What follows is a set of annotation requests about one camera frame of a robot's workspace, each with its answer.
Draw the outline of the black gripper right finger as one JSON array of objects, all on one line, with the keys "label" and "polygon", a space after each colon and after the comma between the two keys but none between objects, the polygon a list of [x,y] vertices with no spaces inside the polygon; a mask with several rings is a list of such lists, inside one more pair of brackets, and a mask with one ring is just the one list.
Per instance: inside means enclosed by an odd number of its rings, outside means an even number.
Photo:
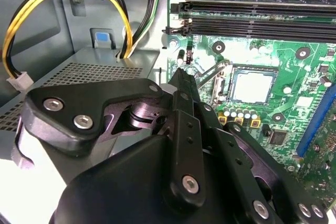
[{"label": "black gripper right finger", "polygon": [[214,110],[200,101],[194,77],[183,77],[196,102],[202,135],[224,169],[233,223],[328,223],[318,201],[240,125],[221,126]]}]

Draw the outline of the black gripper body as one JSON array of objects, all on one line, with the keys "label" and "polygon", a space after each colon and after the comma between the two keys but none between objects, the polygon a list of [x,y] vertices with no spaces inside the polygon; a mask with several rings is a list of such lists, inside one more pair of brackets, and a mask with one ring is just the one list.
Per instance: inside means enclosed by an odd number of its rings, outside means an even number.
[{"label": "black gripper body", "polygon": [[202,135],[205,201],[175,206],[164,193],[171,141],[148,137],[75,178],[63,192],[51,223],[233,223],[224,169]]}]

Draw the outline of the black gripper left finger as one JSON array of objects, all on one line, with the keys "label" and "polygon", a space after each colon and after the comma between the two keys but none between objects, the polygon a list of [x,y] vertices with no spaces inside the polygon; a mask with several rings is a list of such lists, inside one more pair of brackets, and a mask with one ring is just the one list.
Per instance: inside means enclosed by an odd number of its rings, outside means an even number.
[{"label": "black gripper left finger", "polygon": [[198,208],[205,201],[205,175],[195,78],[177,69],[159,86],[127,79],[36,88],[22,110],[23,128],[37,138],[59,176],[70,182],[93,166],[92,151],[118,136],[149,129],[171,141],[164,193],[175,206]]}]

